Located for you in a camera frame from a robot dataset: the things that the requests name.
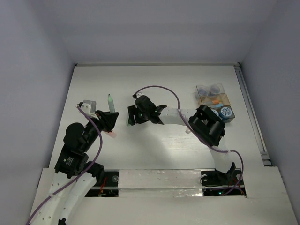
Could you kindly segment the clear jar purple lid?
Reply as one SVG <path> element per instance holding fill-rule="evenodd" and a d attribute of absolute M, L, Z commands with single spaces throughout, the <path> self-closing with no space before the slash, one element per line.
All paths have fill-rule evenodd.
<path fill-rule="evenodd" d="M 214 96 L 221 93 L 221 88 L 216 84 L 211 86 L 199 85 L 197 91 L 199 96 Z"/>

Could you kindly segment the green highlighter marker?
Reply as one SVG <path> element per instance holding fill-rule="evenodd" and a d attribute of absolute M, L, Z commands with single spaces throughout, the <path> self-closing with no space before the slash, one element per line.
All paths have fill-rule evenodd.
<path fill-rule="evenodd" d="M 108 94 L 107 102 L 108 102 L 110 113 L 114 113 L 115 112 L 114 102 L 113 102 L 113 98 L 110 94 Z"/>

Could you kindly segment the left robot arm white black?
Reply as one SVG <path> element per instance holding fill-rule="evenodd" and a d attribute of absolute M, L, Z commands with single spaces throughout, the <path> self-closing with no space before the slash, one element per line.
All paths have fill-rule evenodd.
<path fill-rule="evenodd" d="M 101 132 L 111 133 L 118 112 L 97 110 L 94 115 L 81 113 L 89 121 L 70 124 L 63 139 L 64 145 L 54 167 L 48 196 L 30 215 L 29 225 L 67 225 L 83 198 L 94 185 L 106 182 L 104 167 L 89 160 L 87 151 Z"/>

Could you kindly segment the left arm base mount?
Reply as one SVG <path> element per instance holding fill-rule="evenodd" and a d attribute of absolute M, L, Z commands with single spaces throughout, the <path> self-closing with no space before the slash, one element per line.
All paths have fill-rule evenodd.
<path fill-rule="evenodd" d="M 96 183 L 86 197 L 118 197 L 119 170 L 105 170 L 101 183 Z"/>

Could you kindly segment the blue patterned tape roll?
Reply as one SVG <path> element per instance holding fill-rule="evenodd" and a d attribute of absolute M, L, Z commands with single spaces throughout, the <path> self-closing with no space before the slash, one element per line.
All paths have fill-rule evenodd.
<path fill-rule="evenodd" d="M 219 110 L 219 116 L 222 118 L 222 120 L 228 120 L 233 116 L 233 111 L 228 106 L 223 106 Z"/>

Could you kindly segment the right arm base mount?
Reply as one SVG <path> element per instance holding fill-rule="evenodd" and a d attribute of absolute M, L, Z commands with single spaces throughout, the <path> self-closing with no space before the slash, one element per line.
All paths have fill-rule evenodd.
<path fill-rule="evenodd" d="M 241 170 L 235 170 L 230 178 L 216 170 L 201 171 L 199 180 L 203 196 L 223 196 L 240 178 Z"/>

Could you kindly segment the red-orange highlighter marker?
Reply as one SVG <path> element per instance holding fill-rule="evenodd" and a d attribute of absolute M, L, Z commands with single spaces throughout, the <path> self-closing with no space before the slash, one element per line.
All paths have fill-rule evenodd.
<path fill-rule="evenodd" d="M 212 101 L 205 101 L 203 102 L 204 105 L 217 105 L 220 104 L 219 100 L 212 100 Z"/>

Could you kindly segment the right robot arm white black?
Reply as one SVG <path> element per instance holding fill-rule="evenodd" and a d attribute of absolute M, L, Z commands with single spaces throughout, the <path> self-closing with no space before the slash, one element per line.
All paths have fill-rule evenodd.
<path fill-rule="evenodd" d="M 236 177 L 236 165 L 230 159 L 231 151 L 221 141 L 225 136 L 225 123 L 208 106 L 178 109 L 155 105 L 146 95 L 141 95 L 127 110 L 129 125 L 148 121 L 160 125 L 182 125 L 199 138 L 209 148 L 215 165 L 215 169 L 202 179 L 208 186 L 233 186 L 240 183 L 241 178 Z"/>

